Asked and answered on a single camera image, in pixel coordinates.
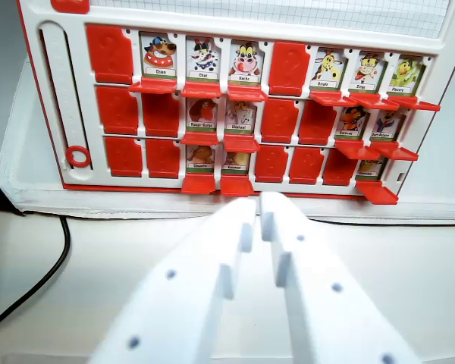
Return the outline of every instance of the red tab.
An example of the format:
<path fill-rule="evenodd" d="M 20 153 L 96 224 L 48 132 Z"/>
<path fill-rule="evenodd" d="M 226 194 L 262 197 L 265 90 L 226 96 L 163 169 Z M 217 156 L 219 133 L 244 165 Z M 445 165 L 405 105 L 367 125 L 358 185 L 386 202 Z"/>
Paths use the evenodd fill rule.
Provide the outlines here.
<path fill-rule="evenodd" d="M 233 101 L 261 102 L 268 97 L 261 91 L 261 86 L 227 85 L 227 97 Z"/>
<path fill-rule="evenodd" d="M 130 84 L 133 76 L 131 41 L 121 28 L 89 24 L 86 35 L 96 81 Z"/>
<path fill-rule="evenodd" d="M 378 110 L 397 110 L 400 106 L 396 102 L 381 100 L 378 93 L 351 93 L 350 98 L 365 108 L 375 108 Z"/>
<path fill-rule="evenodd" d="M 221 176 L 221 195 L 232 197 L 248 197 L 254 193 L 253 185 L 248 176 L 223 174 Z"/>
<path fill-rule="evenodd" d="M 379 153 L 373 148 L 364 146 L 362 140 L 336 140 L 335 147 L 349 159 L 377 161 Z"/>
<path fill-rule="evenodd" d="M 303 109 L 298 137 L 301 144 L 324 146 L 332 133 L 337 112 L 331 106 L 307 101 Z"/>
<path fill-rule="evenodd" d="M 213 99 L 221 97 L 221 88 L 217 82 L 193 82 L 187 81 L 182 90 L 183 97 L 194 99 Z"/>
<path fill-rule="evenodd" d="M 290 164 L 291 184 L 315 184 L 322 169 L 324 156 L 319 148 L 297 147 Z"/>
<path fill-rule="evenodd" d="M 213 174 L 187 173 L 182 184 L 182 193 L 207 195 L 215 191 Z"/>
<path fill-rule="evenodd" d="M 358 180 L 356 188 L 375 205 L 396 205 L 398 197 L 379 180 Z"/>
<path fill-rule="evenodd" d="M 146 167 L 150 177 L 179 178 L 180 149 L 173 140 L 146 140 Z"/>
<path fill-rule="evenodd" d="M 342 97 L 341 91 L 323 91 L 320 89 L 313 89 L 310 91 L 312 100 L 317 101 L 323 106 L 356 106 L 357 101 L 350 97 Z"/>
<path fill-rule="evenodd" d="M 187 131 L 180 142 L 187 146 L 215 146 L 219 140 L 214 132 Z"/>
<path fill-rule="evenodd" d="M 305 83 L 310 55 L 306 45 L 276 42 L 270 70 L 270 93 L 273 95 L 300 96 Z"/>
<path fill-rule="evenodd" d="M 225 133 L 224 150 L 226 152 L 254 153 L 259 151 L 259 144 L 252 134 Z"/>
<path fill-rule="evenodd" d="M 348 159 L 337 149 L 331 149 L 322 176 L 324 184 L 349 186 L 350 178 L 352 178 L 356 166 L 357 160 Z"/>
<path fill-rule="evenodd" d="M 174 93 L 177 88 L 176 78 L 153 78 L 142 77 L 140 82 L 134 83 L 128 87 L 131 93 Z"/>
<path fill-rule="evenodd" d="M 417 161 L 418 155 L 406 148 L 400 148 L 398 142 L 372 142 L 371 148 L 380 152 L 384 157 L 394 161 Z"/>

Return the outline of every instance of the cartoon cow card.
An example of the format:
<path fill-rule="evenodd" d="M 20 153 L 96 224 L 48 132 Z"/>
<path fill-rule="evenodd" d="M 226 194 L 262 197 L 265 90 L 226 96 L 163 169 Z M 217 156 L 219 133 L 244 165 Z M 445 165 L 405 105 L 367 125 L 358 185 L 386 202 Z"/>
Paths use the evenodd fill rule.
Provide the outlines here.
<path fill-rule="evenodd" d="M 218 104 L 212 99 L 187 99 L 187 130 L 215 132 L 217 123 Z"/>
<path fill-rule="evenodd" d="M 187 80 L 196 82 L 218 82 L 221 66 L 221 50 L 213 38 L 188 36 Z"/>
<path fill-rule="evenodd" d="M 421 57 L 401 55 L 394 69 L 388 95 L 414 96 L 425 72 Z"/>
<path fill-rule="evenodd" d="M 223 174 L 248 174 L 249 153 L 225 152 L 221 173 Z"/>
<path fill-rule="evenodd" d="M 369 113 L 362 106 L 345 108 L 337 123 L 334 138 L 361 139 L 368 118 Z"/>
<path fill-rule="evenodd" d="M 356 180 L 379 180 L 387 160 L 381 156 L 377 161 L 361 161 Z"/>
<path fill-rule="evenodd" d="M 212 173 L 214 172 L 215 150 L 210 146 L 186 146 L 187 172 Z"/>
<path fill-rule="evenodd" d="M 256 110 L 252 102 L 226 101 L 225 133 L 252 134 L 256 119 Z"/>
<path fill-rule="evenodd" d="M 346 63 L 343 49 L 318 49 L 310 89 L 339 90 Z"/>
<path fill-rule="evenodd" d="M 371 140 L 380 142 L 396 140 L 404 119 L 405 115 L 402 115 L 400 111 L 380 110 L 371 132 Z"/>
<path fill-rule="evenodd" d="M 357 67 L 352 74 L 349 91 L 352 93 L 377 93 L 387 62 L 383 55 L 374 52 L 361 52 Z"/>
<path fill-rule="evenodd" d="M 167 34 L 140 32 L 140 51 L 144 77 L 177 77 L 177 46 Z"/>
<path fill-rule="evenodd" d="M 263 53 L 257 42 L 234 40 L 231 43 L 231 68 L 228 82 L 237 85 L 257 86 L 261 83 Z"/>

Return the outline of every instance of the cartoon giraffe card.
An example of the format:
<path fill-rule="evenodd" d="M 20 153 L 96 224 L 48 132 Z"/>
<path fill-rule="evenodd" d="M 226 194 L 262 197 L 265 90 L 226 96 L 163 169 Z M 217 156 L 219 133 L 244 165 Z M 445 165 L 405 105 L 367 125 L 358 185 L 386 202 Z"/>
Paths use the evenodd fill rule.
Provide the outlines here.
<path fill-rule="evenodd" d="M 343 49 L 318 49 L 310 89 L 339 90 L 346 63 Z"/>
<path fill-rule="evenodd" d="M 253 134 L 256 110 L 252 102 L 226 101 L 224 132 L 234 134 Z"/>
<path fill-rule="evenodd" d="M 231 43 L 231 68 L 228 82 L 236 85 L 258 86 L 261 83 L 263 56 L 257 42 L 234 40 Z"/>
<path fill-rule="evenodd" d="M 414 96 L 424 72 L 425 65 L 421 57 L 401 55 L 391 78 L 388 95 Z"/>
<path fill-rule="evenodd" d="M 356 70 L 352 74 L 349 91 L 352 93 L 377 93 L 387 65 L 383 54 L 361 52 L 357 58 Z"/>
<path fill-rule="evenodd" d="M 167 34 L 140 32 L 140 51 L 144 77 L 177 78 L 177 46 Z"/>
<path fill-rule="evenodd" d="M 188 36 L 187 80 L 196 82 L 218 82 L 221 66 L 221 50 L 213 38 Z"/>

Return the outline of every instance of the red plastic base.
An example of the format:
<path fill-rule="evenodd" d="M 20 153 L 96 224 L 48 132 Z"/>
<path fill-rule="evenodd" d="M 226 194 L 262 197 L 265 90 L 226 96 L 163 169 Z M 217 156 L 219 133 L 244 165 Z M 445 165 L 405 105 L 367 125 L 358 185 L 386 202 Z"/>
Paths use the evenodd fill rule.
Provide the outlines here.
<path fill-rule="evenodd" d="M 186 146 L 215 146 L 219 140 L 214 132 L 187 131 L 180 142 Z"/>
<path fill-rule="evenodd" d="M 142 77 L 140 82 L 128 87 L 131 93 L 173 93 L 177 88 L 177 79 Z"/>
<path fill-rule="evenodd" d="M 430 104 L 429 102 L 418 101 L 416 96 L 389 96 L 389 101 L 396 102 L 404 108 L 415 110 L 440 111 L 440 105 Z"/>
<path fill-rule="evenodd" d="M 351 93 L 350 98 L 365 108 L 396 111 L 400 106 L 391 100 L 381 100 L 378 93 Z"/>
<path fill-rule="evenodd" d="M 254 193 L 248 176 L 223 174 L 221 176 L 221 195 L 232 197 L 248 197 Z"/>
<path fill-rule="evenodd" d="M 254 153 L 259 151 L 259 144 L 254 135 L 225 134 L 224 150 L 226 152 Z"/>
<path fill-rule="evenodd" d="M 394 161 L 417 161 L 418 155 L 405 148 L 400 148 L 398 142 L 372 142 L 371 148 L 380 152 L 384 157 Z"/>
<path fill-rule="evenodd" d="M 182 184 L 182 193 L 207 195 L 215 191 L 213 174 L 187 173 Z"/>
<path fill-rule="evenodd" d="M 379 158 L 379 153 L 368 146 L 364 146 L 362 140 L 336 140 L 335 147 L 348 159 L 377 161 Z"/>
<path fill-rule="evenodd" d="M 198 99 L 213 99 L 221 97 L 221 88 L 217 82 L 193 82 L 187 81 L 182 90 L 183 97 L 192 97 Z"/>
<path fill-rule="evenodd" d="M 375 205 L 396 205 L 398 197 L 379 180 L 358 180 L 356 188 Z"/>
<path fill-rule="evenodd" d="M 261 86 L 227 85 L 227 97 L 232 101 L 265 101 L 268 96 L 261 91 Z"/>
<path fill-rule="evenodd" d="M 313 89 L 309 97 L 323 106 L 356 106 L 357 101 L 350 97 L 342 97 L 341 91 L 321 91 Z"/>

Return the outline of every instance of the screw hole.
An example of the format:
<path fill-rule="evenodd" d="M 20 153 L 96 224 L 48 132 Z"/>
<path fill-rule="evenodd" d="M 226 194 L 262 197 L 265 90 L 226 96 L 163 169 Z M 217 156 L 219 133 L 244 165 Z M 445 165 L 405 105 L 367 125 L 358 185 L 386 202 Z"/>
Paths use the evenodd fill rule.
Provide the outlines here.
<path fill-rule="evenodd" d="M 167 277 L 167 279 L 172 279 L 176 275 L 177 275 L 177 272 L 174 271 L 173 269 L 170 269 L 170 270 L 167 271 L 167 273 L 165 273 L 165 277 Z"/>
<path fill-rule="evenodd" d="M 340 283 L 334 283 L 332 284 L 332 290 L 334 292 L 340 293 L 342 292 L 342 285 Z"/>
<path fill-rule="evenodd" d="M 384 364 L 394 364 L 394 359 L 391 355 L 389 354 L 385 354 L 382 356 L 381 358 L 381 361 L 384 363 Z"/>
<path fill-rule="evenodd" d="M 140 345 L 140 339 L 137 336 L 133 336 L 131 339 L 128 341 L 128 347 L 130 349 L 135 349 Z"/>

